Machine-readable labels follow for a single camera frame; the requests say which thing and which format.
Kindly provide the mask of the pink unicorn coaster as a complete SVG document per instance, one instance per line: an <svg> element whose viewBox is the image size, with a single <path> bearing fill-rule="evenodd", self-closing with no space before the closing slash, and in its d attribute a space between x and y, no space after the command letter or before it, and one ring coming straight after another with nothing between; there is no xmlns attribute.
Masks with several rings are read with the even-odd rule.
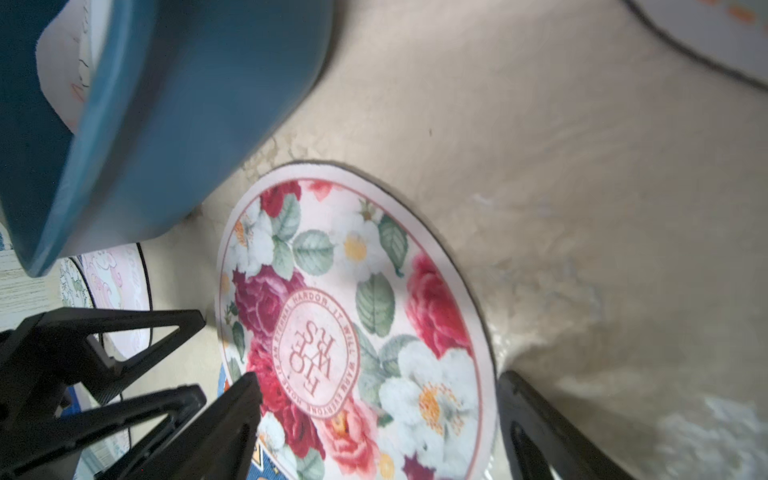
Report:
<svg viewBox="0 0 768 480"><path fill-rule="evenodd" d="M130 311L152 309L148 274L139 244L82 254L78 260L96 308ZM152 329L131 328L107 333L103 341L121 359L128 359L151 345Z"/></svg>

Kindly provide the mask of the white daisy coaster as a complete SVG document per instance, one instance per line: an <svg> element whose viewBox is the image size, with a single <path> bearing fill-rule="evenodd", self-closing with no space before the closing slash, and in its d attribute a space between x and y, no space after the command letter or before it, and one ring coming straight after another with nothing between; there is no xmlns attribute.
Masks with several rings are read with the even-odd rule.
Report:
<svg viewBox="0 0 768 480"><path fill-rule="evenodd" d="M65 258L59 266L59 292L64 307L93 308L92 295L78 264Z"/></svg>

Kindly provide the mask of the green bunny coaster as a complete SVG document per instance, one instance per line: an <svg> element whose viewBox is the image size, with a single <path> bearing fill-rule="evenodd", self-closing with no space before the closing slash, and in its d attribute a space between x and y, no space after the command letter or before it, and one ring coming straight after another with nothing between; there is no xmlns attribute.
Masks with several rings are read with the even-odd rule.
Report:
<svg viewBox="0 0 768 480"><path fill-rule="evenodd" d="M113 5L110 0L66 2L36 45L42 93L73 133L107 41Z"/></svg>

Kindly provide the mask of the white dog coaster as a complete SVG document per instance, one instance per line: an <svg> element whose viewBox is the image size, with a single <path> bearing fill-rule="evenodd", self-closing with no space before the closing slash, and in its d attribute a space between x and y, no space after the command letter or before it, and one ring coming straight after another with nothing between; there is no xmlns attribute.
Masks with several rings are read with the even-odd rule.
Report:
<svg viewBox="0 0 768 480"><path fill-rule="evenodd" d="M767 2L632 0L639 20L673 47L756 88L767 88Z"/></svg>

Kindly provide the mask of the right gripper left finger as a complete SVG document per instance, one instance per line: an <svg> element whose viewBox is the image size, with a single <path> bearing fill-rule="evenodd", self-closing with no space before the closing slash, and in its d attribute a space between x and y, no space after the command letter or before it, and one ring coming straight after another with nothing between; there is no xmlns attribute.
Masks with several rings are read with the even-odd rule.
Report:
<svg viewBox="0 0 768 480"><path fill-rule="evenodd" d="M159 452L123 472L124 460L103 479L245 479L261 419L257 375L244 374Z"/></svg>

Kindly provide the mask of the teal plastic storage box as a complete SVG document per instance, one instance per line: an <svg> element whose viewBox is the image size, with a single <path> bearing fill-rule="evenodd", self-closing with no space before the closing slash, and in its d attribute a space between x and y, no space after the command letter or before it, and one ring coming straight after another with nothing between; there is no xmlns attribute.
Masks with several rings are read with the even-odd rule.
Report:
<svg viewBox="0 0 768 480"><path fill-rule="evenodd" d="M1 5L1 212L32 277L155 238L199 205L315 83L331 1L118 1L70 130L39 85L60 1Z"/></svg>

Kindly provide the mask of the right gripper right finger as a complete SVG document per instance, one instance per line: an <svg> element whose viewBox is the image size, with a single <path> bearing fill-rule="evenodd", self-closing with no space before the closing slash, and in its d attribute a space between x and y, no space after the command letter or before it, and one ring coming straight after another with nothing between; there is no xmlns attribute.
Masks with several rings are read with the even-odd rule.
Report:
<svg viewBox="0 0 768 480"><path fill-rule="evenodd" d="M503 443L515 479L630 479L514 371L496 382Z"/></svg>

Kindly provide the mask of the red floral coaster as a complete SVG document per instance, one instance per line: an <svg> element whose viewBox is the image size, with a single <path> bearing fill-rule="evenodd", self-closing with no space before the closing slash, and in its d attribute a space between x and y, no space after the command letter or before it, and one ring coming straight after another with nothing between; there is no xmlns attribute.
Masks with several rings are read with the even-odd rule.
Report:
<svg viewBox="0 0 768 480"><path fill-rule="evenodd" d="M256 443L288 479L481 479L497 426L478 309L427 227L331 164L258 180L219 248L230 387L257 375Z"/></svg>

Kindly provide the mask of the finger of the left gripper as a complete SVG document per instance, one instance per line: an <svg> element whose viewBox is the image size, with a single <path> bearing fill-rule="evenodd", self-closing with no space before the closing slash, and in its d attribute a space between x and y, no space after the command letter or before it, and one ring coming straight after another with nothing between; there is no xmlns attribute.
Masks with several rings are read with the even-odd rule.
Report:
<svg viewBox="0 0 768 480"><path fill-rule="evenodd" d="M190 385L3 430L1 477L20 479L43 465L79 453L120 431L161 417L163 421L104 475L109 479L121 479L168 443L205 404L206 397L201 388Z"/></svg>
<svg viewBox="0 0 768 480"><path fill-rule="evenodd" d="M37 388L81 384L106 404L205 325L198 310L59 308L33 315L1 334L1 402L22 404ZM170 332L136 353L107 344L109 334L156 328Z"/></svg>

